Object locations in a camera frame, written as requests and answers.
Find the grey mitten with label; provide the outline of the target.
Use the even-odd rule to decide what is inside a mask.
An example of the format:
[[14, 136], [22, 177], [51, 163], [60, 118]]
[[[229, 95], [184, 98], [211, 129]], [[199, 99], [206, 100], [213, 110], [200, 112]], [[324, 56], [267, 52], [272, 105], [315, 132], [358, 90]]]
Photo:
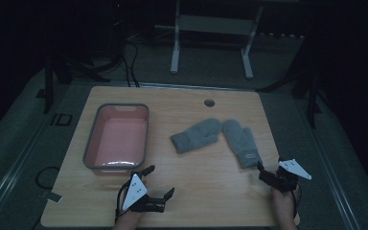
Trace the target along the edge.
[[236, 120], [227, 120], [222, 131], [242, 169], [256, 168], [262, 162], [249, 127], [242, 127]]

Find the black tripod stand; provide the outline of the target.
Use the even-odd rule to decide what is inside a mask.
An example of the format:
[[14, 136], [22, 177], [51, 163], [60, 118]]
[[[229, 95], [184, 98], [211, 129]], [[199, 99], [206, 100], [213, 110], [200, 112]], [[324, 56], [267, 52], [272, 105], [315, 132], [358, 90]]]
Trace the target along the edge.
[[311, 128], [316, 128], [315, 114], [320, 112], [316, 99], [318, 95], [319, 71], [310, 48], [300, 48], [293, 58], [286, 74], [269, 86], [256, 89], [256, 92], [268, 93], [292, 81], [296, 81], [291, 89], [293, 99], [308, 96], [307, 120]]
[[47, 114], [54, 103], [54, 77], [57, 77], [60, 83], [70, 84], [73, 80], [72, 71], [75, 70], [86, 79], [109, 82], [109, 79], [101, 77], [99, 73], [114, 65], [114, 62], [110, 62], [89, 68], [65, 54], [49, 53], [44, 62], [44, 87], [36, 95], [45, 101], [43, 113]]

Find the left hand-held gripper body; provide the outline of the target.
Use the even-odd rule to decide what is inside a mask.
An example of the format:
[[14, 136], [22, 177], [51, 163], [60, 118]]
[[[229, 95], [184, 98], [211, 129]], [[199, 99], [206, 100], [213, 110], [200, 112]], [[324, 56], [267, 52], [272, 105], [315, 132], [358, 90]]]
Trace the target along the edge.
[[137, 213], [163, 213], [165, 210], [165, 199], [150, 197], [142, 177], [138, 173], [134, 173], [127, 183], [122, 210]]

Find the plain grey mitten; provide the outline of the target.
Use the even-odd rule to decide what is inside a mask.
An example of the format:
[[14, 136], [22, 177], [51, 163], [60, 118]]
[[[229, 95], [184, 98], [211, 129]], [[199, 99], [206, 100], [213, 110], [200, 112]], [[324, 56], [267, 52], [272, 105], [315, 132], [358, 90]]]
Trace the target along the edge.
[[214, 144], [221, 131], [221, 121], [210, 118], [172, 135], [171, 141], [177, 153], [184, 153]]

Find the person's left hand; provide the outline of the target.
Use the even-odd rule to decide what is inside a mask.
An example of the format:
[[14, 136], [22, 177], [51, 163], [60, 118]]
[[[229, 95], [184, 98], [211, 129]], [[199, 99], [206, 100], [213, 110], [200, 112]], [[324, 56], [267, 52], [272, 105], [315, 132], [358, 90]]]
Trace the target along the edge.
[[118, 217], [112, 230], [135, 230], [144, 215], [144, 213], [127, 211], [121, 217]]

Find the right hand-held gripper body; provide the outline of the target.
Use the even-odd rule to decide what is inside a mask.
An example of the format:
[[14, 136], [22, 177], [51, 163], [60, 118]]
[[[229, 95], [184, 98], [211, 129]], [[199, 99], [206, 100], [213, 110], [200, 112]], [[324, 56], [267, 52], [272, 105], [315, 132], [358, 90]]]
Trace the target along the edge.
[[263, 170], [263, 182], [281, 193], [296, 189], [298, 179], [312, 180], [312, 176], [295, 160], [280, 160], [275, 172]]

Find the person's right hand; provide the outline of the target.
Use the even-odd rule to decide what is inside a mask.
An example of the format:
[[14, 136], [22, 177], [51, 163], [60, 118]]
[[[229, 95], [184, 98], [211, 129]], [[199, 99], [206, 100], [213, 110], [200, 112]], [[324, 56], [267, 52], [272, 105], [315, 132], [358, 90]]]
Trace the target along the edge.
[[293, 192], [281, 193], [271, 189], [274, 217], [281, 230], [298, 230], [294, 221], [294, 213], [300, 197], [300, 187]]

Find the grey tape piece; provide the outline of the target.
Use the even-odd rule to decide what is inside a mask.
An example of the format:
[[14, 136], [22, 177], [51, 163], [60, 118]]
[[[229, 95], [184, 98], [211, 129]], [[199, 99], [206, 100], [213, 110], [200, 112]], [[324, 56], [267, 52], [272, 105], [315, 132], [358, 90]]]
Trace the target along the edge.
[[49, 201], [53, 201], [55, 203], [59, 203], [61, 202], [62, 200], [62, 196], [61, 195], [58, 195], [58, 194], [55, 194], [51, 191], [45, 191], [41, 194], [41, 197], [46, 199], [46, 200], [49, 200]]

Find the white metal stand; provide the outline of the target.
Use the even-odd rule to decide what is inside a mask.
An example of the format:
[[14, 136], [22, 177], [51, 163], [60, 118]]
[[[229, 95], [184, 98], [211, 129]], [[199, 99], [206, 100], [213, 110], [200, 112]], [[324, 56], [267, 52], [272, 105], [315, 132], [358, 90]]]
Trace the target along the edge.
[[251, 52], [252, 43], [257, 34], [260, 19], [264, 11], [263, 6], [259, 6], [257, 8], [253, 19], [236, 19], [182, 14], [180, 11], [180, 6], [181, 0], [175, 0], [174, 41], [170, 69], [172, 74], [177, 74], [179, 68], [180, 32], [189, 31], [223, 35], [246, 35], [248, 37], [247, 43], [240, 49], [241, 61], [245, 77], [248, 80], [254, 78], [249, 53]]

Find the pink basin with grey rim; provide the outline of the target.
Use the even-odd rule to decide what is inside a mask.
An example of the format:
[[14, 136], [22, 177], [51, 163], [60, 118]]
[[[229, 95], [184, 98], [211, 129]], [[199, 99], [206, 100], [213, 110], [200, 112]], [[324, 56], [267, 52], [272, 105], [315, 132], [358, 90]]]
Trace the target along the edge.
[[95, 174], [139, 169], [147, 155], [150, 110], [142, 103], [105, 103], [95, 115], [83, 165]]

